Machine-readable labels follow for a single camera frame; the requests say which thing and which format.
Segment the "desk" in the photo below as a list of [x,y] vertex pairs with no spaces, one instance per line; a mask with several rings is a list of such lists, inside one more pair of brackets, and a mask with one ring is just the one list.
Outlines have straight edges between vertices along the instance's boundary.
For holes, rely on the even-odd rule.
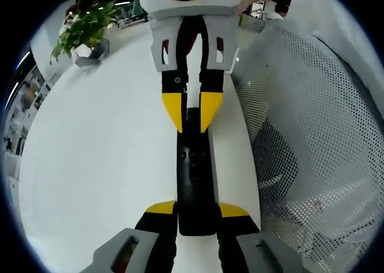
[[[61,76],[25,143],[20,213],[52,272],[79,272],[96,248],[135,227],[147,207],[176,199],[176,129],[161,102],[149,26],[131,33],[99,67],[72,66]],[[199,88],[200,57],[201,46],[188,56],[189,92]],[[229,76],[211,136],[220,200],[248,210],[260,227],[251,146]],[[173,272],[221,272],[215,236],[180,236],[177,246]]]

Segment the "plant pot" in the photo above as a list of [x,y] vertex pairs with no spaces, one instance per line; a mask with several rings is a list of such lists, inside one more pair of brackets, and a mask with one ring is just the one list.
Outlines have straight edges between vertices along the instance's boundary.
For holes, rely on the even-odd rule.
[[78,67],[98,65],[101,62],[101,60],[103,60],[104,58],[106,58],[109,55],[109,52],[110,52],[109,40],[107,40],[107,39],[101,40],[100,43],[98,43],[96,45],[96,47],[93,48],[93,50],[90,49],[90,51],[91,52],[89,53],[88,56],[87,56],[87,54],[84,54],[81,56],[79,53],[76,52],[76,49],[75,49],[74,54],[76,54],[77,56],[74,60],[74,63]]
[[71,59],[75,63],[78,57],[89,57],[92,53],[92,48],[89,48],[85,44],[81,44],[77,48],[71,49]]

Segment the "ceiling light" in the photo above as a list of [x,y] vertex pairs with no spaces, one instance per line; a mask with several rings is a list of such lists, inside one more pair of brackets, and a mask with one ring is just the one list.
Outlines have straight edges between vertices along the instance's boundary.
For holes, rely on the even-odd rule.
[[129,4],[130,1],[127,1],[127,2],[120,2],[120,3],[116,3],[115,5],[118,6],[118,5],[125,5],[125,4]]
[[25,60],[25,58],[28,57],[28,55],[30,54],[31,51],[28,51],[25,53],[24,57],[20,60],[20,62],[18,63],[18,65],[16,66],[15,70],[18,69],[18,67],[20,66],[20,64]]
[[19,84],[19,83],[17,82],[17,83],[15,84],[14,88],[12,89],[12,92],[11,92],[10,96],[8,97],[8,100],[7,100],[6,104],[5,104],[5,108],[7,108],[7,106],[8,106],[8,102],[11,100],[11,97],[12,97],[12,95],[13,95],[13,92],[16,90],[18,84]]

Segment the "green leaves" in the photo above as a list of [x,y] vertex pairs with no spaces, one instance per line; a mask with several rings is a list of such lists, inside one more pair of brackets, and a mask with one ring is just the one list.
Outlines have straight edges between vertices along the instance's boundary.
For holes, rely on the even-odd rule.
[[103,0],[98,0],[87,10],[80,12],[72,26],[59,37],[51,57],[53,56],[56,61],[63,53],[71,57],[71,49],[81,44],[95,47],[103,39],[105,27],[110,23],[118,24],[117,12],[113,2]]

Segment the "potted plant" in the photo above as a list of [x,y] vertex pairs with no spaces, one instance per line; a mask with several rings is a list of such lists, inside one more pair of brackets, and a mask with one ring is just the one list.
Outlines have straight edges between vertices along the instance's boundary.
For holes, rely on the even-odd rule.
[[[107,26],[111,23],[118,23],[117,10],[112,2],[96,1],[86,11],[80,11],[70,23],[64,25],[64,30],[59,36],[56,47],[52,50],[51,57],[53,56],[58,61],[59,55],[66,53],[71,58],[74,50],[80,45],[85,45],[91,51],[95,51],[99,44],[104,43]],[[99,56],[93,57],[98,59],[100,49],[96,51],[98,51],[96,55]]]

